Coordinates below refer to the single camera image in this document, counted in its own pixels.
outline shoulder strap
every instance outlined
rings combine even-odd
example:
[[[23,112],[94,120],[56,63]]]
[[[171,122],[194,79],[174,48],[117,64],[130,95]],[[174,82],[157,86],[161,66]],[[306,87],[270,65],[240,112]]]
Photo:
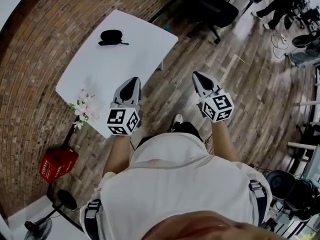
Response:
[[[266,189],[261,185],[261,183],[256,180],[250,180],[249,188],[255,195],[256,202],[258,205],[258,212],[259,212],[258,227],[260,227],[264,222],[264,218],[266,214],[267,202],[268,202],[267,192],[266,192]]]
[[[97,223],[97,212],[99,211],[101,206],[101,200],[95,199],[91,201],[84,212],[84,226],[85,231],[91,240],[100,240],[99,238],[99,230]]]

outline white shirt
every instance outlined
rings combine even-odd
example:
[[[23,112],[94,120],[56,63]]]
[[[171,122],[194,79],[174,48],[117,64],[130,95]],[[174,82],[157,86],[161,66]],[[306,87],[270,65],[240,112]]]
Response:
[[[231,220],[257,225],[259,220],[250,180],[271,192],[253,168],[209,155],[204,144],[188,133],[165,133],[141,145],[130,167],[106,173],[98,192],[103,211],[98,216],[100,240],[140,240],[168,217],[214,211]],[[84,228],[84,210],[80,222]]]

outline black and white marker cube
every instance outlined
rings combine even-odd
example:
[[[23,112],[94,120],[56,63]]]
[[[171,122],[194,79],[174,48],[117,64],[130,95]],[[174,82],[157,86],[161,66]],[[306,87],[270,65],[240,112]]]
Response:
[[[134,132],[139,121],[140,118],[135,108],[117,107],[109,109],[106,125],[111,131],[112,135],[130,136]]]
[[[207,97],[202,102],[202,112],[214,123],[228,119],[235,106],[229,93]]]

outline wooden floor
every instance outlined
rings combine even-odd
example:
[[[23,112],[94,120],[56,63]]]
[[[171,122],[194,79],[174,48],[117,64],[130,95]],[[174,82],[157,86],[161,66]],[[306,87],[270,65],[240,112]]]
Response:
[[[250,15],[257,8],[253,5],[233,25],[220,29],[219,45],[207,28],[193,38],[186,36],[195,24],[181,2],[156,20],[155,25],[169,26],[179,41],[165,58],[164,71],[155,71],[142,90],[142,127],[132,136],[134,147],[142,137],[165,132],[176,113],[193,123],[203,139],[210,137],[210,122],[196,107],[199,97],[192,84],[193,71],[201,71],[217,78],[233,99],[235,111],[226,123],[241,160],[266,169],[288,168],[293,151],[287,142],[299,140],[295,125],[307,122],[310,114],[309,107],[297,103],[313,98],[316,71],[312,66],[292,67],[285,57],[275,57],[271,38],[280,47],[283,44],[272,37],[275,32],[263,28],[265,21]],[[283,28],[281,22],[277,29]],[[302,32],[293,24],[286,33],[293,38]],[[284,52],[275,49],[277,56]],[[111,143],[89,125],[77,130],[69,144],[79,159],[72,173],[55,182],[55,190],[70,191],[79,207],[87,202],[101,179]],[[78,220],[77,212],[68,215]]]

